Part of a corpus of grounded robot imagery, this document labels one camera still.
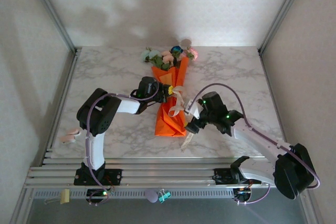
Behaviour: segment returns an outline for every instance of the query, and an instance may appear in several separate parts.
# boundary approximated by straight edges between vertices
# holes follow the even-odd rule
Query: marble table
[[[164,51],[170,47],[152,47]],[[196,61],[190,62],[184,86],[186,96],[213,82],[221,82],[237,91],[252,123],[281,139],[281,131],[268,90],[266,78],[255,47],[195,47]],[[52,146],[52,158],[84,157],[84,137],[74,143],[62,144],[59,137],[66,130],[78,127],[76,113],[96,88],[130,94],[143,76],[152,76],[151,64],[141,61],[143,47],[105,48],[83,47],[71,82],[57,138]],[[217,91],[228,109],[240,111],[235,97],[223,87]],[[166,157],[251,157],[261,156],[246,143],[221,135],[212,125],[196,134],[185,152],[184,137],[154,136],[159,105],[149,107],[141,115],[118,113],[105,134],[105,158],[166,158]]]

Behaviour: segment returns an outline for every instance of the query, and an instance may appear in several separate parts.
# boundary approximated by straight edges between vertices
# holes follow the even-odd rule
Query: binder clip
[[[159,191],[159,193],[161,194],[161,196],[159,197],[159,201],[160,203],[163,203],[166,199],[169,199],[171,197],[171,194],[169,191],[167,191],[166,193],[164,192],[164,189],[161,189]]]

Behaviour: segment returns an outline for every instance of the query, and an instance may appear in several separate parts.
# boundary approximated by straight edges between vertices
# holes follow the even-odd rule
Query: white wall
[[[264,56],[288,141],[307,147],[322,186],[325,223],[335,223],[336,0],[295,0]]]
[[[47,140],[68,59],[39,0],[0,0],[0,223]]]
[[[283,0],[52,0],[76,46],[259,46]]]

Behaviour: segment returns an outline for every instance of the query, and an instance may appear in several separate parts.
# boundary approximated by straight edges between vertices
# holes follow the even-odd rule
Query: blue flower
[[[143,61],[146,61],[146,58],[149,57],[149,50],[145,50],[144,52],[141,53],[141,58]]]
[[[172,49],[170,49],[170,52],[183,52],[183,49],[180,46],[175,46]]]
[[[152,51],[150,51],[148,56],[149,56],[150,59],[152,59],[155,55],[158,55],[160,57],[161,53],[157,50],[152,50]]]

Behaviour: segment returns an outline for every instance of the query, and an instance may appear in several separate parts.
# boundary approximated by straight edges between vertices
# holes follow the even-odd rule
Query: white ribbon
[[[173,91],[173,97],[176,97],[176,105],[172,106],[168,111],[168,115],[171,118],[177,116],[181,110],[184,111],[183,107],[184,101],[180,92],[182,93],[185,92],[185,88],[183,86],[176,86],[175,88],[173,88],[172,91]]]

